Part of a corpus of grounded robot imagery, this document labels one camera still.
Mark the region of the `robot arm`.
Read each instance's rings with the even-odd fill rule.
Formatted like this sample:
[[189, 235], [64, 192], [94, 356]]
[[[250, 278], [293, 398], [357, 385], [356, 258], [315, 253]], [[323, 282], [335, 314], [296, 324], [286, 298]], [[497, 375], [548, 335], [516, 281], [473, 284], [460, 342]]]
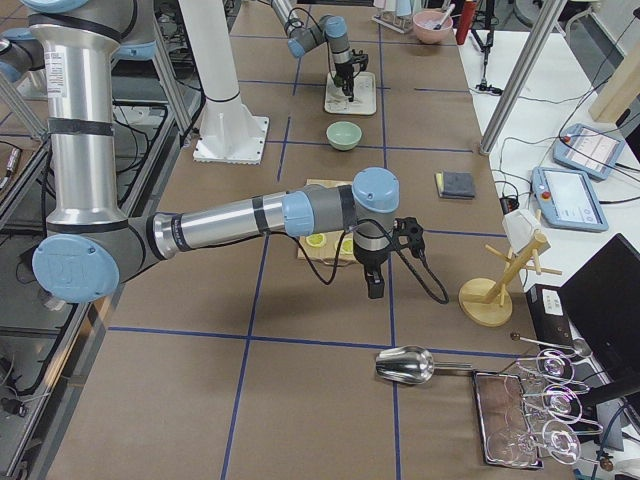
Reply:
[[[365, 168], [345, 186], [312, 184], [191, 213], [125, 213], [129, 198], [124, 192], [132, 193], [138, 177], [163, 161], [151, 153], [153, 137], [127, 167], [116, 160], [112, 69], [118, 57], [149, 61], [156, 54], [161, 43], [154, 1], [21, 3], [29, 10], [29, 31], [43, 48], [48, 96], [50, 160], [43, 172], [42, 203], [52, 169], [55, 207], [43, 220], [44, 238], [31, 257], [31, 270], [44, 291], [67, 303], [92, 302], [178, 253], [273, 235], [293, 240], [317, 278], [329, 285], [342, 239], [353, 234], [370, 299], [384, 295], [382, 266], [392, 253], [426, 292], [422, 276], [402, 253], [409, 248], [426, 269], [423, 234], [415, 219], [396, 218], [399, 180], [382, 167]], [[350, 47], [344, 18], [325, 15], [306, 26], [288, 1], [270, 3], [291, 53], [299, 58], [327, 45], [337, 86], [352, 96], [354, 64], [363, 70], [368, 58]], [[196, 159], [260, 163], [269, 119], [252, 115], [241, 99], [224, 1], [180, 1], [179, 10], [204, 107]], [[342, 237], [325, 279], [300, 239], [334, 231]]]
[[317, 47], [326, 45], [335, 73], [331, 75], [347, 101], [355, 98], [355, 79], [367, 70], [369, 57], [363, 51], [351, 48], [346, 21], [341, 16], [324, 15], [316, 20], [307, 10], [290, 1], [267, 1], [276, 14], [287, 37], [287, 46], [293, 57], [300, 59]]

